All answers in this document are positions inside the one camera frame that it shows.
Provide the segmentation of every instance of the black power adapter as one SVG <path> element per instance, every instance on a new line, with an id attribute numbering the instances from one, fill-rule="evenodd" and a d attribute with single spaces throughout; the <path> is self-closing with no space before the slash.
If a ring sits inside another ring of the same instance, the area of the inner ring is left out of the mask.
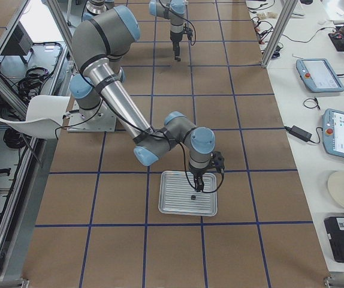
<path id="1" fill-rule="evenodd" d="M 304 142 L 309 142 L 310 138 L 312 137 L 312 134 L 301 128 L 298 128 L 297 126 L 292 126 L 292 128 L 285 126 L 285 129 L 290 135 L 293 135 L 294 137 L 299 138 Z"/>

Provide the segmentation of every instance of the white table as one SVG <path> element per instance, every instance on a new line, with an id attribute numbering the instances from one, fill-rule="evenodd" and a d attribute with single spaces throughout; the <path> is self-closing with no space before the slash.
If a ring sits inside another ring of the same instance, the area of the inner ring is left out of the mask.
<path id="1" fill-rule="evenodd" d="M 248 6 L 256 6 L 256 2 L 247 2 Z M 279 13 L 282 8 L 281 1 L 266 11 Z M 334 26 L 323 3 L 313 0 L 313 4 L 304 5 L 306 17 L 304 19 L 292 18 L 289 20 L 284 34 L 294 40 L 306 41 L 321 27 Z M 276 19 L 267 19 L 273 26 Z M 268 24 L 262 23 L 260 28 L 267 29 Z M 276 96 L 277 104 L 286 126 L 296 125 L 312 133 L 312 140 L 317 141 L 315 128 L 322 125 L 322 115 L 327 108 L 344 111 L 344 92 L 332 94 L 314 94 L 306 89 L 295 69 L 298 56 L 302 58 L 327 58 L 337 74 L 344 73 L 344 52 L 337 52 L 332 45 L 328 33 L 332 29 L 319 31 L 309 43 L 295 43 L 282 37 L 280 42 L 283 49 L 281 56 L 271 60 L 268 65 L 268 74 Z M 309 97 L 318 97 L 321 110 L 307 109 L 303 101 Z M 310 213 L 318 234 L 322 252 L 328 269 L 331 272 L 344 272 L 344 263 L 337 263 L 333 259 L 327 233 L 324 227 L 324 219 L 329 216 L 344 215 L 344 208 L 338 205 L 330 196 L 327 189 L 327 179 L 334 171 L 344 171 L 344 158 L 328 155 L 322 144 L 309 145 L 288 134 L 289 144 L 304 188 Z"/>

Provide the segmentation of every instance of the white chair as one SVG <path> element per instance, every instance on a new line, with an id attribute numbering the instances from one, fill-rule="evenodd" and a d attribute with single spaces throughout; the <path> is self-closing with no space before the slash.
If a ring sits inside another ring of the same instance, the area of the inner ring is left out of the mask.
<path id="1" fill-rule="evenodd" d="M 28 105 L 25 121 L 9 121 L 0 118 L 0 122 L 8 124 L 16 131 L 42 139 L 59 137 L 69 97 L 37 95 Z"/>

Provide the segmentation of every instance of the blue joint cap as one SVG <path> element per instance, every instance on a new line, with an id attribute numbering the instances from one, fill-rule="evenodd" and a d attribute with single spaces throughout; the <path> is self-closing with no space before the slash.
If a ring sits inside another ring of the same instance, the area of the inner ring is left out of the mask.
<path id="1" fill-rule="evenodd" d="M 181 114 L 178 111 L 171 112 L 167 117 L 165 117 L 164 126 L 166 126 L 169 122 L 171 122 L 174 118 L 177 118 L 177 117 L 185 117 L 186 118 L 186 116 L 184 114 Z"/>
<path id="2" fill-rule="evenodd" d="M 172 0 L 170 7 L 177 14 L 183 15 L 185 13 L 184 0 Z"/>
<path id="3" fill-rule="evenodd" d="M 148 9 L 149 9 L 149 14 L 151 14 L 153 16 L 157 16 L 156 15 L 157 12 L 156 12 L 156 1 L 155 0 L 149 1 Z"/>
<path id="4" fill-rule="evenodd" d="M 215 134 L 206 127 L 198 127 L 191 134 L 192 147 L 201 154 L 209 154 L 215 148 Z"/>
<path id="5" fill-rule="evenodd" d="M 159 157 L 142 146 L 136 146 L 134 148 L 134 153 L 137 160 L 144 166 L 150 166 L 159 160 Z"/>
<path id="6" fill-rule="evenodd" d="M 81 74 L 77 74 L 71 79 L 70 90 L 75 99 L 83 99 L 91 92 L 92 87 L 85 82 Z"/>
<path id="7" fill-rule="evenodd" d="M 134 37 L 134 40 L 138 41 L 140 39 L 140 28 L 138 27 L 136 18 L 132 14 L 131 10 L 124 5 L 113 7 L 113 9 L 115 9 L 119 17 L 122 19 L 125 26 L 128 28 L 128 31 L 131 33 L 132 37 Z"/>
<path id="8" fill-rule="evenodd" d="M 90 14 L 89 12 L 85 12 L 85 13 L 83 14 L 83 21 L 87 21 L 87 20 L 89 20 L 89 19 L 91 19 L 91 18 L 93 18 L 93 15 Z"/>

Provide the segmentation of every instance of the floor grid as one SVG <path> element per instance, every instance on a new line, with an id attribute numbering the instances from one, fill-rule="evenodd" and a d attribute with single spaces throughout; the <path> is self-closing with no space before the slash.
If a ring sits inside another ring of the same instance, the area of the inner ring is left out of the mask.
<path id="1" fill-rule="evenodd" d="M 183 170 L 181 149 L 143 167 L 120 124 L 62 131 L 23 277 L 33 288 L 322 288 L 328 271 L 245 1 L 190 1 L 198 41 L 181 42 L 181 62 L 169 23 L 126 4 L 148 29 L 123 85 L 154 127 L 179 110 L 213 129 L 226 167 L 218 214 L 158 211 L 161 173 Z"/>

